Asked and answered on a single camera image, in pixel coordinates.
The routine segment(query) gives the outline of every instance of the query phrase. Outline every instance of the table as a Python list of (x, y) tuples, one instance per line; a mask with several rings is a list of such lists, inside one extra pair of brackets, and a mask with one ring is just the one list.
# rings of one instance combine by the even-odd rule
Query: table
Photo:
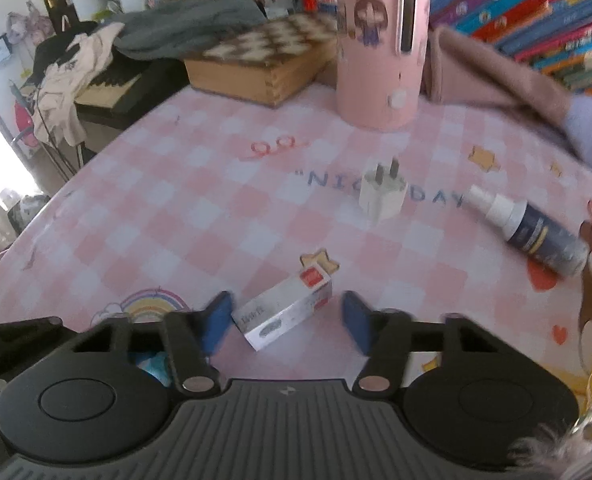
[[(188, 88), (124, 132), (45, 207), (0, 262), (0, 322), (56, 314), (82, 331), (117, 312), (140, 320), (239, 303), (327, 248), (335, 301), (254, 352), (232, 328), (212, 362), (227, 377), (353, 381), (364, 363), (337, 298), (438, 321), (461, 312), (537, 362), (576, 375), (581, 279), (528, 272), (475, 212), (471, 184), (527, 198), (576, 232), (592, 172), (494, 110), (421, 101), (380, 134), (334, 111), (313, 85), (272, 110)], [(400, 161), (410, 182), (396, 218), (369, 224), (360, 176)]]

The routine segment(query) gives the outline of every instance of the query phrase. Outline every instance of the small cardboard box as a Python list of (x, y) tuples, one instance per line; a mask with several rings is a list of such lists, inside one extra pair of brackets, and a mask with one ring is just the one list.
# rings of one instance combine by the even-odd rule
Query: small cardboard box
[(312, 264), (237, 308), (232, 317), (253, 349), (260, 350), (327, 304), (331, 296), (331, 278)]

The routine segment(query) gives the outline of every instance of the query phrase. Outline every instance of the white spray nozzle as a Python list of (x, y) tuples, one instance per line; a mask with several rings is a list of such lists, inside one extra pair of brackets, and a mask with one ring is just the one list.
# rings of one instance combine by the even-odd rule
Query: white spray nozzle
[(465, 193), (465, 202), (486, 215), (494, 203), (494, 194), (485, 191), (481, 187), (471, 186), (470, 190)]
[(514, 209), (514, 201), (500, 193), (490, 193), (481, 187), (471, 186), (465, 202), (478, 209), (485, 218), (498, 227), (503, 227)]

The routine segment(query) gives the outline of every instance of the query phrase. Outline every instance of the red heart print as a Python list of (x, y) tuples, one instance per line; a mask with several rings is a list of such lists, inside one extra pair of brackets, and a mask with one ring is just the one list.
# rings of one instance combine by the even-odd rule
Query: red heart print
[(551, 328), (551, 335), (554, 336), (554, 341), (559, 345), (562, 345), (565, 341), (567, 341), (567, 328), (564, 326), (554, 325)]

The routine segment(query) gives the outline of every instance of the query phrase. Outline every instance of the star sticker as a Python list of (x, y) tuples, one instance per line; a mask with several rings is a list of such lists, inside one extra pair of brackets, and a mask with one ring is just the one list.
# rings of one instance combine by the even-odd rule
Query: star sticker
[(470, 156), (468, 156), (468, 160), (477, 164), (485, 173), (500, 170), (500, 164), (496, 162), (496, 155), (494, 152), (489, 152), (481, 146), (474, 146)]
[(327, 249), (320, 249), (317, 253), (313, 254), (301, 254), (300, 263), (303, 267), (308, 267), (313, 263), (317, 263), (323, 268), (324, 272), (330, 276), (340, 269), (340, 264), (338, 262), (329, 259)]
[(551, 163), (550, 171), (556, 175), (557, 178), (560, 178), (563, 175), (563, 170), (556, 161)]

